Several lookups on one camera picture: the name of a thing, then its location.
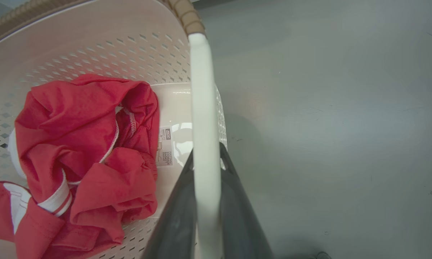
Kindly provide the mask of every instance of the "laundry basket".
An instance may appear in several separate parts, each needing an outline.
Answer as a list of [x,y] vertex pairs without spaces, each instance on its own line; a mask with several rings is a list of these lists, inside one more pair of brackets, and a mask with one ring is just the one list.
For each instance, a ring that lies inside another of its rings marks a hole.
[[[157,212],[124,226],[123,244],[93,258],[141,257],[192,149],[200,249],[212,253],[204,246],[218,238],[226,130],[210,48],[189,0],[32,0],[0,18],[0,181],[26,186],[7,142],[30,88],[88,73],[149,82],[172,153],[158,166]],[[14,244],[0,240],[0,258],[16,258]]]

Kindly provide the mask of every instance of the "red fabric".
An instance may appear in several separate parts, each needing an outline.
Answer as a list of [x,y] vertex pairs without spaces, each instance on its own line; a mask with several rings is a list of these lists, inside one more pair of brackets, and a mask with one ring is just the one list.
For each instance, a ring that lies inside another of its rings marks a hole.
[[[117,106],[123,109],[116,114]],[[100,163],[116,123],[118,139]],[[121,244],[122,222],[157,208],[158,125],[157,97],[146,82],[84,75],[33,87],[15,121],[32,197],[13,235],[10,201],[0,187],[0,238],[16,243],[19,259],[87,258]],[[69,184],[59,208],[45,210],[65,179],[80,183]]]

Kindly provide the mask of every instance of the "barcode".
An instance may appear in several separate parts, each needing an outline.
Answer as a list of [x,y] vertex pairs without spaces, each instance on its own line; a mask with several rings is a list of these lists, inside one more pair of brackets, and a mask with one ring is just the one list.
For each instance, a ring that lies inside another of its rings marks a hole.
[[171,157],[171,152],[163,152],[163,161],[167,165],[172,165],[173,164],[173,158]]

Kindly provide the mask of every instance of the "white basket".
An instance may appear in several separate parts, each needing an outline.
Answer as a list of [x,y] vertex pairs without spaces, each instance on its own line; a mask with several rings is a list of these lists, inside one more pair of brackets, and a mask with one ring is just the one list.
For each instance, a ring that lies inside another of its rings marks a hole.
[[[200,154],[194,156],[198,227],[213,235],[203,238],[202,252],[213,253],[213,248],[204,246],[205,238],[208,243],[218,236],[218,215],[213,210],[219,204],[210,208],[201,204],[208,206],[219,199],[220,183],[211,180],[218,174],[206,172],[205,167],[219,171],[219,149],[214,144],[221,141],[226,145],[226,130],[206,38],[198,33],[188,37],[176,13],[162,1],[72,2],[76,5],[55,8],[0,39],[0,180],[26,185],[12,166],[6,144],[31,87],[53,80],[70,81],[86,73],[147,81],[159,99],[160,127],[173,128],[176,165],[158,169],[159,208],[154,216],[124,226],[123,244],[93,258],[140,258],[193,147]],[[201,210],[209,215],[202,215]],[[0,258],[16,258],[14,244],[0,240]]]

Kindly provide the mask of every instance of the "product label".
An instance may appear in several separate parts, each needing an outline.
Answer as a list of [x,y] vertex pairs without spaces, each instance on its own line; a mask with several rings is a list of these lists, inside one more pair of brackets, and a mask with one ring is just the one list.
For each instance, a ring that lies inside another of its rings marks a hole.
[[158,134],[157,166],[173,166],[173,141],[171,141],[171,127],[160,128]]

